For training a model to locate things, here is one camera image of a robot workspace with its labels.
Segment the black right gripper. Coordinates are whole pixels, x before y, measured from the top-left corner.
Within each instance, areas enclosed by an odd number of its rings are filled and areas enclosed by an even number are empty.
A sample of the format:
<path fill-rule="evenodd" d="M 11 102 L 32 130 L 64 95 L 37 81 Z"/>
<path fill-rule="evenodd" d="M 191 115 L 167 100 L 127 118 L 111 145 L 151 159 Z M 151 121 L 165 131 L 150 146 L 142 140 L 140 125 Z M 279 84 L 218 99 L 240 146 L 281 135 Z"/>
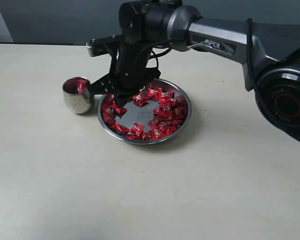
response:
<path fill-rule="evenodd" d="M 158 67 L 147 67 L 152 45 L 149 42 L 121 41 L 114 70 L 87 86 L 91 95 L 114 94 L 114 103 L 123 108 L 148 83 L 160 77 Z"/>

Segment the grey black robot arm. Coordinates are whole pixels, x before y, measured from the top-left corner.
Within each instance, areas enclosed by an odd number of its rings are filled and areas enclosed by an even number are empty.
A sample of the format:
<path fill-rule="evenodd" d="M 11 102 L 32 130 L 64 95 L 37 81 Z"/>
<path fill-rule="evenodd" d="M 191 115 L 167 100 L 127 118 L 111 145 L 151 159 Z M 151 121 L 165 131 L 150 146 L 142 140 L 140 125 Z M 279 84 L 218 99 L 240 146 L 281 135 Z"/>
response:
<path fill-rule="evenodd" d="M 138 93 L 160 75 L 147 67 L 153 48 L 210 52 L 241 64 L 262 115 L 300 142 L 300 25 L 205 18 L 180 0 L 125 2 L 118 19 L 120 35 L 86 45 L 91 57 L 111 56 L 108 74 L 88 87 L 91 94 L 124 100 Z"/>

